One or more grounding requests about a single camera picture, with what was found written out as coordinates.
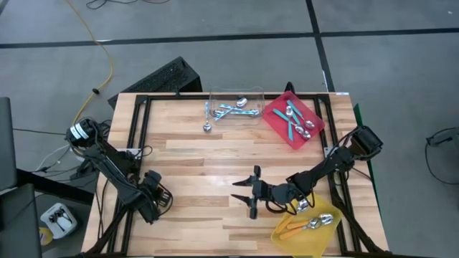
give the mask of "white device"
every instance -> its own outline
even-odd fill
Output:
[[[52,232],[53,239],[61,239],[74,231],[78,225],[70,210],[61,203],[56,203],[41,216],[40,220],[46,223]]]

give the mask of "transparent container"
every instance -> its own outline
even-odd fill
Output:
[[[237,107],[236,102],[242,98],[247,103]],[[257,125],[265,110],[265,93],[261,87],[231,90],[213,87],[209,105],[209,118],[216,125]]]
[[[312,201],[311,195],[308,196],[308,200],[310,202]],[[279,234],[276,233],[276,230],[282,224],[282,222],[292,216],[288,213],[284,213],[282,220],[279,221],[278,226],[271,234],[271,241],[273,241],[278,247],[294,257],[322,257],[322,254],[325,252],[328,243],[334,236],[336,227],[338,226],[343,216],[338,208],[331,205],[318,194],[315,195],[315,200],[316,202],[314,208],[308,208],[307,211],[298,213],[291,219],[289,224],[309,221],[312,218],[318,217],[320,214],[325,213],[333,215],[333,222],[331,224],[323,225],[318,229],[304,229],[294,236],[281,240],[279,238],[281,234],[292,230],[284,228]],[[294,200],[293,206],[296,207],[297,205],[298,202]]]

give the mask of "black box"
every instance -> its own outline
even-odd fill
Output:
[[[193,68],[177,57],[122,92],[202,92],[202,86]],[[118,94],[108,99],[108,104],[115,109],[117,100]]]

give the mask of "yellow cable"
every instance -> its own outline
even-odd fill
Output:
[[[105,79],[104,82],[102,82],[98,87],[97,87],[97,90],[100,90],[102,89],[103,87],[105,87],[108,82],[110,82],[110,80],[112,79],[112,76],[113,76],[113,59],[112,57],[110,56],[110,54],[108,54],[108,51],[107,49],[101,44],[99,43],[93,33],[91,32],[91,30],[89,29],[89,27],[87,26],[85,20],[81,17],[80,13],[77,11],[77,9],[72,5],[72,3],[70,3],[69,0],[65,0],[67,2],[67,4],[69,4],[69,6],[73,9],[73,11],[76,13],[76,15],[78,16],[78,18],[80,18],[80,21],[83,25],[85,25],[86,29],[87,29],[87,32],[89,32],[89,35],[91,36],[91,39],[94,41],[94,43],[96,43],[97,45],[101,46],[103,51],[105,51],[105,53],[107,54],[107,57],[108,57],[108,61],[110,62],[110,74],[108,75],[107,79]],[[83,103],[83,106],[81,106],[80,110],[78,111],[77,113],[77,116],[75,117],[75,119],[73,120],[73,125],[78,121],[78,118],[80,118],[81,116],[81,113],[83,112],[83,110],[86,108],[86,105],[91,101],[91,99],[94,97],[94,92],[91,93],[91,95],[89,95],[89,97],[87,97],[85,103]]]

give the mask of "gray panel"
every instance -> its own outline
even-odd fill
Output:
[[[350,92],[365,124],[384,142],[372,161],[390,249],[395,254],[456,257],[457,186],[436,181],[425,138],[459,126],[459,35],[325,39],[337,91]],[[430,150],[439,177],[459,181],[458,150]]]
[[[322,32],[458,27],[456,0],[313,0]]]
[[[108,2],[98,10],[75,1],[97,39],[311,32],[301,0],[171,0],[165,4]],[[0,16],[1,43],[90,40],[80,20],[55,0],[10,1]]]
[[[182,56],[212,86],[282,91],[287,81],[298,90],[322,92],[322,72],[313,39],[109,46],[115,62],[110,84],[83,115],[109,119],[106,100],[172,59]],[[108,75],[99,47],[0,50],[0,95],[11,98],[16,128],[64,133],[76,112]]]

